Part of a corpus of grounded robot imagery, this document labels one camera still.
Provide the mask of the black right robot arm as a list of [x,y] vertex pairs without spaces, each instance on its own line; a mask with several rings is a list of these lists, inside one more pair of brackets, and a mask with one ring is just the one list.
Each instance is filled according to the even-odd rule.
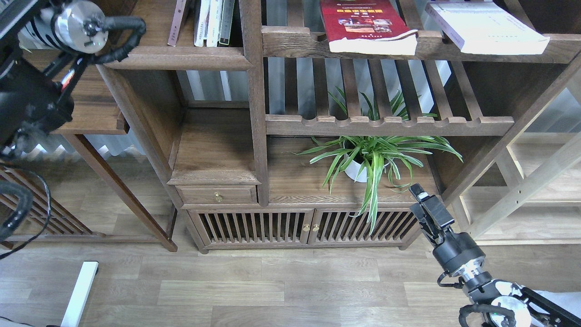
[[538,321],[545,327],[578,327],[580,317],[517,283],[493,278],[483,269],[485,253],[466,232],[452,230],[454,219],[442,201],[429,195],[419,184],[409,191],[416,199],[411,211],[424,236],[433,246],[433,256],[443,269],[437,280],[457,277],[450,287],[461,289],[471,304],[459,309],[458,321],[467,326],[470,314],[481,314],[484,327],[529,327]]

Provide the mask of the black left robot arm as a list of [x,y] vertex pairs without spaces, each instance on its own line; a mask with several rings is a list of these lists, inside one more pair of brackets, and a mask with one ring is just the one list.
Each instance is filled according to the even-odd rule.
[[[106,16],[89,0],[3,0],[0,20],[3,166],[30,136],[72,120],[71,93],[90,64],[124,60],[147,31],[141,17]],[[23,58],[19,34],[60,54],[40,70]]]

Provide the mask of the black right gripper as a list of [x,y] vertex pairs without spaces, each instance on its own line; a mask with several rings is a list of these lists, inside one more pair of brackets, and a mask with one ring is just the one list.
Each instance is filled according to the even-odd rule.
[[452,230],[454,218],[438,197],[429,196],[419,183],[409,187],[417,201],[410,207],[433,246],[432,254],[448,277],[476,277],[482,273],[485,253],[469,234]]

